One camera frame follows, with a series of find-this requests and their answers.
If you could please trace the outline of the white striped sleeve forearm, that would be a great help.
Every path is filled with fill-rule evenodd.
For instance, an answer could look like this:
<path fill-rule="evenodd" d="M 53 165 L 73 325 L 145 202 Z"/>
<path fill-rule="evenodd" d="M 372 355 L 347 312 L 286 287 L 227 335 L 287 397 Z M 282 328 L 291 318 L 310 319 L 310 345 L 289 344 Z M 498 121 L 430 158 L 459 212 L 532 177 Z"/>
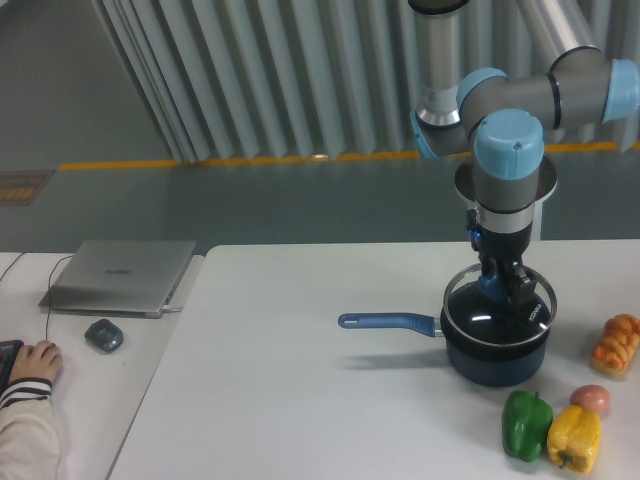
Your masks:
<path fill-rule="evenodd" d="M 1 396 L 1 478 L 56 479 L 61 447 L 52 382 L 11 382 Z"/>

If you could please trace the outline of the person's hand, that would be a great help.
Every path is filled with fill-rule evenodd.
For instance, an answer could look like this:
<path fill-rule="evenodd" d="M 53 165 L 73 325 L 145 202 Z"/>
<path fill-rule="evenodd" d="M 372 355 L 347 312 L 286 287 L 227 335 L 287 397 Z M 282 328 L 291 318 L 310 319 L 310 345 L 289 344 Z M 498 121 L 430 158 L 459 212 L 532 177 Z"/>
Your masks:
<path fill-rule="evenodd" d="M 60 348 L 41 340 L 35 345 L 23 345 L 17 354 L 9 376 L 9 386 L 36 383 L 52 387 L 63 365 Z"/>

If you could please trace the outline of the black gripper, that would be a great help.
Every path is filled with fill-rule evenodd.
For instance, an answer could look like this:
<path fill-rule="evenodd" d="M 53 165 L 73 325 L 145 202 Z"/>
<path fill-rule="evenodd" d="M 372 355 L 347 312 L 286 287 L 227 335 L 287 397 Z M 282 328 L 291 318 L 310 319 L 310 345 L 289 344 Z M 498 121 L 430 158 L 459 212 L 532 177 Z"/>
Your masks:
<path fill-rule="evenodd" d="M 467 232 L 471 247 L 481 260 L 480 292 L 498 303 L 505 301 L 505 294 L 512 305 L 531 301 L 538 281 L 522 263 L 522 256 L 531 240 L 532 212 L 469 209 Z M 496 263 L 504 264 L 504 287 Z"/>

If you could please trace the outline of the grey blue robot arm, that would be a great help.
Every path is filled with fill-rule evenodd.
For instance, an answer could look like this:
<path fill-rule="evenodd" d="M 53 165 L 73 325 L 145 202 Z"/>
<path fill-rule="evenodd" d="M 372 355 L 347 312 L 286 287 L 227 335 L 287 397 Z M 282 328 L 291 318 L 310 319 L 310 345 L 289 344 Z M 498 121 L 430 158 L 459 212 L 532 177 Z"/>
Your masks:
<path fill-rule="evenodd" d="M 518 305 L 536 277 L 522 256 L 534 219 L 544 134 L 608 123 L 639 108 L 639 69 L 607 59 L 574 1 L 522 1 L 518 8 L 545 62 L 542 75 L 511 79 L 496 68 L 467 75 L 452 63 L 445 41 L 457 33 L 461 1 L 414 1 L 425 64 L 425 101 L 411 115 L 416 146 L 426 159 L 468 149 L 474 205 L 467 228 L 478 253 L 480 291 Z"/>

